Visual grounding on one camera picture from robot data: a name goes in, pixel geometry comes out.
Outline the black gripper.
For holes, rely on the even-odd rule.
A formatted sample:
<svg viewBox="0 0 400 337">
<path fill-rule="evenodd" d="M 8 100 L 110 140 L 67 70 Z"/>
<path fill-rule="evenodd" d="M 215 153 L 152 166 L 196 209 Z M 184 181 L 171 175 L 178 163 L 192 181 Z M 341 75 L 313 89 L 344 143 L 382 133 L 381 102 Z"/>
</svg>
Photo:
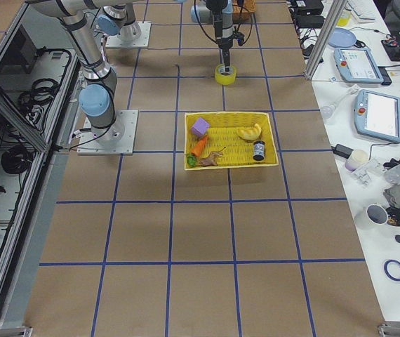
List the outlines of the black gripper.
<svg viewBox="0 0 400 337">
<path fill-rule="evenodd" d="M 237 41 L 239 46 L 244 44 L 244 34 L 238 32 L 237 27 L 233 25 L 232 13 L 214 14 L 213 27 L 215 42 L 221 50 L 221 72 L 229 72 L 229 50 L 233 47 L 234 40 Z"/>
</svg>

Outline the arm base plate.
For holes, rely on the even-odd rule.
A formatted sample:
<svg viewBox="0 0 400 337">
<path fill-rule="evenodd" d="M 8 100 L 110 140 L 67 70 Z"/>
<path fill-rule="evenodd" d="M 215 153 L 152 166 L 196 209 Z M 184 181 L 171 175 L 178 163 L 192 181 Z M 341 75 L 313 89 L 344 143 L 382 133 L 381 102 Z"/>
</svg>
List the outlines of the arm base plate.
<svg viewBox="0 0 400 337">
<path fill-rule="evenodd" d="M 79 155 L 132 155 L 137 124 L 137 110 L 117 110 L 116 121 L 105 135 L 94 140 L 102 134 L 96 128 L 94 132 L 81 134 L 80 142 L 83 145 L 78 146 L 76 152 Z"/>
<path fill-rule="evenodd" d="M 118 35 L 109 36 L 106 48 L 134 49 L 147 48 L 152 23 L 150 21 L 135 21 L 131 25 L 123 26 Z"/>
</svg>

